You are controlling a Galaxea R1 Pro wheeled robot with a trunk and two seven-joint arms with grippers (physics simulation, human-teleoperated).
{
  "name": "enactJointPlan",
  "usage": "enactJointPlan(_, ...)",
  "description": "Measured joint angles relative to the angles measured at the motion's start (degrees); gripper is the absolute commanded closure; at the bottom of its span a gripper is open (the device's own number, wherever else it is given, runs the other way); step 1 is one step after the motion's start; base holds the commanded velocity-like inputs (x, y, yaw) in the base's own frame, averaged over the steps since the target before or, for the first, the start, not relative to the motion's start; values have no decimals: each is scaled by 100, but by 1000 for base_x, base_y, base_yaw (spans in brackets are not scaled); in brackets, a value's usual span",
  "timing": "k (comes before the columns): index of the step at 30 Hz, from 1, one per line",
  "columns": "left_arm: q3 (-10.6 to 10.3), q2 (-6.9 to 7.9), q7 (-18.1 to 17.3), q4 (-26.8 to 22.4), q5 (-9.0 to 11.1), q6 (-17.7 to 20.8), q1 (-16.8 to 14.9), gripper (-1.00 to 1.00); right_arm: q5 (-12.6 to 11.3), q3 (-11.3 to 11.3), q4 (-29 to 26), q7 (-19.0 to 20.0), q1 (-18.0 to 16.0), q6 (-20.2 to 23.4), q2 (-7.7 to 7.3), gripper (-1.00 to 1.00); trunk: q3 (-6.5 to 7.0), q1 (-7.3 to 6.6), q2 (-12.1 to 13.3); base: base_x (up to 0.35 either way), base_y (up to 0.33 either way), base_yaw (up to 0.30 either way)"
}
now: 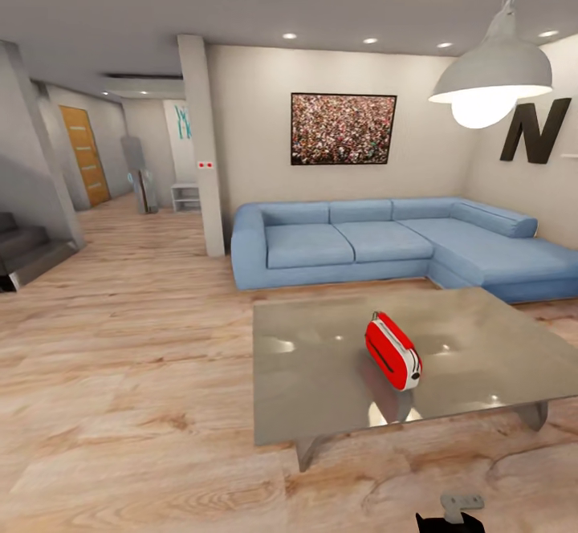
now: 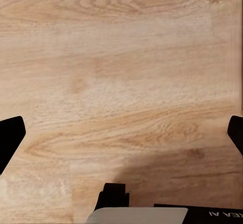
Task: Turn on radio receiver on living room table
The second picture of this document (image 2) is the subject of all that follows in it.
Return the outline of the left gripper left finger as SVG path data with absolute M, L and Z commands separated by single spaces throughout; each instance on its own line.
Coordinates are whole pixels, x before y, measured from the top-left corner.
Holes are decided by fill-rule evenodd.
M 21 116 L 0 121 L 0 175 L 26 135 Z

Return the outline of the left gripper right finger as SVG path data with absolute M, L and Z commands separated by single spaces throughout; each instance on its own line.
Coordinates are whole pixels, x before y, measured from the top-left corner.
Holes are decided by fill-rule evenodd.
M 227 132 L 243 155 L 243 117 L 233 115 Z

